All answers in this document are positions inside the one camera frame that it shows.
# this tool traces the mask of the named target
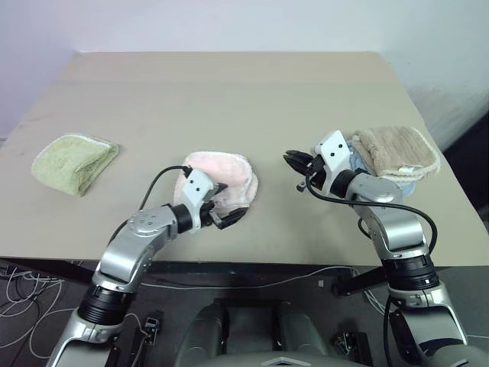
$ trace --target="pink towel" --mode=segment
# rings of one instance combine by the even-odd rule
[[[258,179],[248,160],[239,154],[218,151],[197,151],[188,155],[184,166],[198,168],[206,172],[215,182],[228,185],[215,195],[214,210],[219,216],[226,216],[237,208],[249,207],[257,193]],[[173,202],[180,197],[185,177],[180,173],[175,183]]]

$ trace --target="green towel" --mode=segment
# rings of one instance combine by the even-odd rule
[[[42,184],[83,196],[86,189],[118,154],[118,146],[88,135],[68,134],[49,144],[32,164]]]

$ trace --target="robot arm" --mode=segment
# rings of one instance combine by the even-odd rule
[[[73,361],[77,356],[79,365],[87,365],[86,356],[94,359],[90,365],[105,365],[154,255],[180,233],[197,232],[213,223],[224,229],[246,213],[246,209],[237,209],[219,218],[212,211],[212,197],[226,185],[213,182],[197,169],[189,169],[186,179],[180,203],[140,210],[108,244],[92,285],[73,311],[47,366],[77,365]]]
[[[351,205],[367,224],[390,298],[398,307],[390,315],[390,323],[403,358],[427,366],[487,363],[482,351],[467,345],[416,215],[389,207],[403,204],[399,187],[392,181],[351,171],[350,152],[340,131],[322,139],[313,154],[288,151],[284,158],[306,177],[298,190],[307,187],[313,191],[316,187],[322,194],[315,196],[323,200],[342,201],[332,198],[332,194],[345,199],[343,203]]]

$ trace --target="black bracket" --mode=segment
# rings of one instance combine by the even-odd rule
[[[210,212],[209,215],[217,228],[224,229],[235,224],[247,211],[248,208],[237,208],[229,212],[229,214],[223,218],[220,218],[214,212]]]
[[[24,270],[51,275],[54,278],[62,278],[86,285],[92,283],[93,270],[71,264],[68,261],[36,258],[0,258],[0,260],[16,265]]]
[[[331,290],[335,296],[349,296],[386,282],[384,269],[379,267],[353,278],[336,281]]]
[[[142,367],[144,365],[147,347],[153,346],[156,343],[156,336],[160,331],[162,324],[163,312],[157,310],[147,315],[142,328],[147,335],[142,334],[139,327],[136,327],[134,330],[131,352],[129,354],[128,366]]]
[[[348,331],[338,333],[332,337],[331,344],[338,354],[350,356],[354,362],[362,365],[374,365],[366,333]]]

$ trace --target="beige towel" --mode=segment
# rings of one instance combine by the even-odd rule
[[[394,126],[357,131],[351,143],[378,177],[409,183],[436,174],[438,152],[415,128]]]

